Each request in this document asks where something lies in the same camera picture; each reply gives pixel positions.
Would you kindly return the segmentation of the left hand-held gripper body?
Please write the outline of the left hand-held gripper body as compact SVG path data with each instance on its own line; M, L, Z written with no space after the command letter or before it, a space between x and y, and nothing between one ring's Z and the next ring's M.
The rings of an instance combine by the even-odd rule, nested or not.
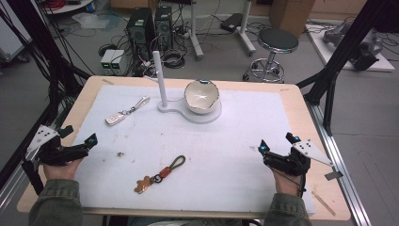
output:
M61 137L57 130L40 125L27 147L29 153L36 151L37 158L43 164L50 166L66 166L70 162L88 156L88 152L66 147L61 144Z

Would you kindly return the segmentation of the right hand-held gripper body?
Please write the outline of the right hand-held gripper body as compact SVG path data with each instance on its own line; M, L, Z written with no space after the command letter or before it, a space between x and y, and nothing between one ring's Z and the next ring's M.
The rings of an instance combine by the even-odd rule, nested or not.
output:
M263 163L267 167L283 171L286 174L299 176L308 172L312 159L332 166L332 161L310 139L292 144L288 155L271 152L269 157L263 157Z

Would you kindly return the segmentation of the gingerbread keychain with olive loop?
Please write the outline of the gingerbread keychain with olive loop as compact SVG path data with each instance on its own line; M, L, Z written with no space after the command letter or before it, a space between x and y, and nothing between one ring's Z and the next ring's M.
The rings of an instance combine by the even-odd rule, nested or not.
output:
M175 169L182 166L185 163L185 156L177 156L170 165L164 167L157 174L153 176L144 176L141 180L136 182L134 192L141 194L146 191L153 184L160 184L165 178L167 178Z

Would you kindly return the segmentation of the white key stand with pole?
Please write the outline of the white key stand with pole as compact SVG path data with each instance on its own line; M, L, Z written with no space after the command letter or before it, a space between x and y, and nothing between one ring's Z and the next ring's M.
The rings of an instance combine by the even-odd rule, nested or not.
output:
M155 74L157 75L157 84L160 91L161 102L157 105L157 108L162 113L178 113L187 121L196 124L206 124L217 120L222 112L222 104L220 102L219 107L209 114L201 115L192 112L185 104L184 92L183 97L179 100L169 100L167 98L167 91L165 85L165 79L163 75L162 63L160 53L158 51L153 51L153 60L155 66Z

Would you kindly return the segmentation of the person's left hand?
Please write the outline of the person's left hand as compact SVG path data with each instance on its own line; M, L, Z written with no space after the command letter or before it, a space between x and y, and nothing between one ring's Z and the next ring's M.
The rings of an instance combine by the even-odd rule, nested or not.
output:
M74 180L75 173L83 159L72 161L66 166L43 165L44 174L47 180Z

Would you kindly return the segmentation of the person's right hand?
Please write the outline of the person's right hand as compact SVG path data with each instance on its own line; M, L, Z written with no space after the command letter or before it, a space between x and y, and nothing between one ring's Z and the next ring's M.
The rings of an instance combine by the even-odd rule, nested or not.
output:
M300 194L300 176L292 176L284 173L283 171L272 169L276 191L281 194L298 196Z

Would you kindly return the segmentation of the thin wooden stick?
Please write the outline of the thin wooden stick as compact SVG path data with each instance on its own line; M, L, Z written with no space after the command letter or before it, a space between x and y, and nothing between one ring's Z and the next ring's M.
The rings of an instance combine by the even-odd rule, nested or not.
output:
M332 216L336 216L336 212L316 192L312 191L311 194L328 210Z

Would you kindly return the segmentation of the white table mat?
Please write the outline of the white table mat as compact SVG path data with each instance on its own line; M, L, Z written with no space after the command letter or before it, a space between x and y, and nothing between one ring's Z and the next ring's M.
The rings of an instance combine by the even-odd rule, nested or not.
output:
M104 119L151 99L123 121ZM95 133L98 144L79 167L81 203L86 208L263 214L275 193L273 174L258 147L263 139L286 155L291 128L282 99L273 92L223 90L220 117L195 124L162 113L157 88L104 86L76 136ZM185 163L141 194L136 182L153 176L179 155Z

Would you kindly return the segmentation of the white power supply box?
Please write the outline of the white power supply box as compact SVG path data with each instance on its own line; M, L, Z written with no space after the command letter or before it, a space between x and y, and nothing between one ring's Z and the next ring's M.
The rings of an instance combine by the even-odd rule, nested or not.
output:
M113 75L124 75L127 69L126 55L123 50L115 50L110 60Z
M113 60L114 50L106 50L101 59L101 65L104 70L105 75L113 75L113 71L111 69L111 61Z

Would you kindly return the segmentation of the white eggshell-shaped bowl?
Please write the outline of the white eggshell-shaped bowl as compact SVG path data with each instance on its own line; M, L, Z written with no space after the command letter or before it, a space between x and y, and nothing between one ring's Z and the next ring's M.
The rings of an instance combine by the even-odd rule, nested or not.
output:
M186 86L184 100L192 112L209 114L219 107L219 89L212 81L195 80Z

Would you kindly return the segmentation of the black round stool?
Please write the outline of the black round stool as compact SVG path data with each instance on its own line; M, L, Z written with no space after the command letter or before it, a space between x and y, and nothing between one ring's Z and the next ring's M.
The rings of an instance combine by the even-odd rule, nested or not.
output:
M288 31L268 28L260 31L257 42L269 52L269 55L253 60L242 79L248 81L251 77L255 77L261 82L283 83L285 70L275 60L275 56L293 53L298 47L298 38Z

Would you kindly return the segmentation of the clear plastic sheet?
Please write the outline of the clear plastic sheet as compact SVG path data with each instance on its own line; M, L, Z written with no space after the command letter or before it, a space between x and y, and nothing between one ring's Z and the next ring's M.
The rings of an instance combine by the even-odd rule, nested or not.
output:
M120 17L114 14L92 14L78 13L72 19L80 24L82 29L110 29L116 27L120 22Z

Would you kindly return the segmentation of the grey machine on platform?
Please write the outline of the grey machine on platform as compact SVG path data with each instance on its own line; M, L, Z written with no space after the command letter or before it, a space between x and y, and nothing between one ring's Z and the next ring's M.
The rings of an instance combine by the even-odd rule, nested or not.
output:
M343 40L349 28L353 24L353 20L345 19L341 24L325 32L323 37L324 43L332 43L337 47ZM357 71L366 71L374 63L378 61L376 57L382 51L382 39L378 38L373 30L370 30L355 53L349 58L349 62Z

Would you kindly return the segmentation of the white stand leg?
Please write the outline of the white stand leg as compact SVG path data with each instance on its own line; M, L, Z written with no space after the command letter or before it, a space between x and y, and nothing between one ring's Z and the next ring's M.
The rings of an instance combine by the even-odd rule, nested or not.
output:
M197 38L197 17L196 17L196 4L197 0L190 0L190 14L191 14L191 26L190 26L190 31L189 31L189 38L191 40L196 60L200 61L203 58L203 52L200 46L200 42Z
M250 13L252 1L253 0L245 0L244 8L242 11L242 21L241 21L241 24L236 28L236 31L237 31L242 43L246 47L247 54L250 57L256 52L256 48L254 47L254 45L252 44L252 41L250 40L250 38L247 35L247 21L248 21L248 16Z

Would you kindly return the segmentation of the cardboard box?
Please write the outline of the cardboard box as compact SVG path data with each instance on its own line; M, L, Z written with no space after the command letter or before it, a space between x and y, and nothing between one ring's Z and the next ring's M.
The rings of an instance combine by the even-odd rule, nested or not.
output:
M274 28L286 30L299 38L314 3L315 0L273 0L269 21Z

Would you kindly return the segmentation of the large black computer tower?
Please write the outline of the large black computer tower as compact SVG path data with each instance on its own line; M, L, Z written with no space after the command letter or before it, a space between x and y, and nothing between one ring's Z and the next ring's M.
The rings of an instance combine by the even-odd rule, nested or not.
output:
M129 41L137 59L152 59L151 42L155 38L152 10L134 8L126 25Z

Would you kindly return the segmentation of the flat black device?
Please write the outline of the flat black device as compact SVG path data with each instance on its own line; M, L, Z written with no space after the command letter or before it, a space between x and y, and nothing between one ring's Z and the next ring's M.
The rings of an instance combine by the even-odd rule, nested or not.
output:
M229 18L224 20L219 27L225 31L234 32L236 28L241 25L242 19L242 13L233 13Z

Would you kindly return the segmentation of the slim black computer tower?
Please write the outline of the slim black computer tower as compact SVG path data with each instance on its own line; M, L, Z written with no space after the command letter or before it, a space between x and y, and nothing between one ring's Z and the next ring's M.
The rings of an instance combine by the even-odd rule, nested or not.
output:
M172 48L172 15L170 6L159 6L155 12L155 29L162 51Z

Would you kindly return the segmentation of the aluminium rail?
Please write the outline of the aluminium rail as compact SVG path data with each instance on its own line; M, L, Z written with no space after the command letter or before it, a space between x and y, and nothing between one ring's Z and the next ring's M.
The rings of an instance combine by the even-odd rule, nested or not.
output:
M24 183L27 175L22 167L22 163L33 158L36 153L28 153L27 148L31 141L34 139L34 135L41 125L49 125L55 127L58 130L61 124L67 118L67 115L72 109L72 104L66 104L60 106L58 113L55 117L52 117L52 110L47 105L42 113L34 120L33 124L24 133L24 137L21 139L21 143L18 145L16 150L10 156L7 163L0 169L0 217L4 215L9 207L9 204L14 199L20 186Z
M327 133L323 126L324 114L320 106L307 104L313 123L317 129L321 142L332 160L333 169L342 176L338 178L338 184L341 188L346 204L349 207L351 218L356 226L372 226L371 221L359 197L358 191L352 182L350 173L343 161L339 147L333 136Z

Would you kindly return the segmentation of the black metal frame post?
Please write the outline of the black metal frame post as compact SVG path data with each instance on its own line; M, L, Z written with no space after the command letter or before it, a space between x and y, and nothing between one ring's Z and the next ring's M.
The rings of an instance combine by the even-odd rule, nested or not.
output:
M27 41L2 9L0 9L0 17L28 50L42 75L49 81L50 104L47 105L27 138L33 138L33 132L39 129L43 123L50 125L54 122L56 129L61 130L61 136L58 136L61 140L72 132L72 127L68 125L67 134L65 134L61 125L70 113L78 94L82 91L83 85L78 82L78 77L88 80L90 74L74 66L62 55L31 0L6 1L32 41Z
M395 1L367 0L324 68L315 75L296 84L300 89L312 85L311 90L304 95L305 101L310 105L320 105L321 98L324 95L327 96L323 126L330 136L332 136L331 118L338 75L349 58L355 53L366 34L387 11L389 4Z

